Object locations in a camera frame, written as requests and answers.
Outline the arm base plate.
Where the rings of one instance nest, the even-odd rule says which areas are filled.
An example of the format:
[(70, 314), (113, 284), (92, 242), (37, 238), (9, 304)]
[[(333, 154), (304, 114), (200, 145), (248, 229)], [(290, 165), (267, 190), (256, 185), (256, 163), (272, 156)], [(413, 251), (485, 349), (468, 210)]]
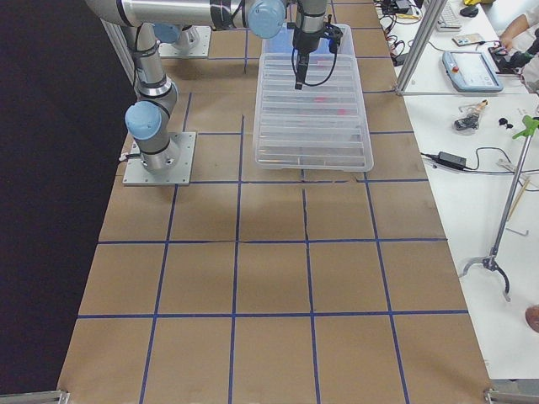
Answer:
[(159, 55), (163, 59), (205, 59), (209, 56), (211, 28), (190, 26), (179, 31), (175, 42), (161, 42)]
[(125, 160), (125, 186), (188, 186), (195, 155), (196, 132), (169, 133), (168, 148), (157, 155), (144, 154), (135, 141)]

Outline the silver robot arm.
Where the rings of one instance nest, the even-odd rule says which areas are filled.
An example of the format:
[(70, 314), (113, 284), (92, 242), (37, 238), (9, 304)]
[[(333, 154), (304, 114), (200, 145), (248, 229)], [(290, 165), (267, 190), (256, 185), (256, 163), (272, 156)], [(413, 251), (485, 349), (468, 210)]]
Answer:
[(287, 1), (89, 1), (90, 10), (114, 31), (119, 58), (131, 63), (136, 102), (125, 124), (138, 151), (125, 155), (130, 186), (189, 183), (195, 134), (172, 133), (168, 124), (180, 98), (179, 82), (199, 86), (203, 99), (219, 108), (205, 114), (219, 125), (236, 107), (254, 110), (255, 93), (239, 82), (260, 64), (235, 56), (233, 41), (272, 39), (286, 21)]

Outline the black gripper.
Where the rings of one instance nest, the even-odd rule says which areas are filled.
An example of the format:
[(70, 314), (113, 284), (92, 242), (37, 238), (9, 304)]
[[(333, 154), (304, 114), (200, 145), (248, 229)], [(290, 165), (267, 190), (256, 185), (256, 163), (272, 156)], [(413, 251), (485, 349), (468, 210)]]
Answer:
[(323, 31), (321, 29), (316, 32), (308, 33), (300, 28), (294, 28), (292, 46), (299, 52), (296, 55), (296, 60), (294, 62), (296, 90), (302, 90), (307, 76), (309, 53), (312, 53), (318, 49), (319, 41), (322, 36)]

